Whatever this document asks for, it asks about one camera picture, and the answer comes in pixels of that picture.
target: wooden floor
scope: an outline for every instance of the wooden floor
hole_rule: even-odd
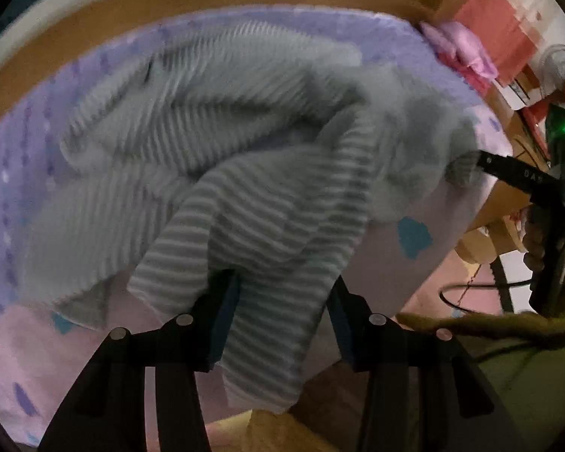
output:
[[[414,23],[432,18],[432,11],[414,0],[98,0],[56,22],[4,64],[0,69],[0,117],[61,66],[131,29],[202,9],[282,3],[385,12]]]

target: hand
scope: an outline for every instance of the hand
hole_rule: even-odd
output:
[[[528,251],[523,261],[525,265],[534,273],[541,271],[544,268],[544,244],[545,244],[545,227],[548,225],[547,214],[541,209],[533,207],[530,208],[530,215],[525,226],[525,236],[523,238],[523,245]],[[559,242],[557,247],[559,250],[565,248],[565,239]]]

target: yellow fabric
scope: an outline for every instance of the yellow fabric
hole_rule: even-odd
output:
[[[245,426],[247,414],[218,423],[218,438],[212,440],[211,426],[209,440],[213,452],[339,452],[328,442],[311,432],[289,414],[274,415],[268,411],[253,411]],[[223,435],[229,436],[229,444],[222,442]]]

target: green fabric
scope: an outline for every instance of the green fabric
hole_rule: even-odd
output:
[[[515,341],[490,349],[479,364],[532,452],[545,451],[565,428],[565,347],[540,350]]]

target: pink cloth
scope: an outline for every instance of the pink cloth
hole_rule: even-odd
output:
[[[498,76],[498,70],[486,48],[479,38],[461,23],[446,22],[439,27],[433,27],[422,22],[420,28],[436,53],[444,54],[452,61],[458,60],[487,81]]]

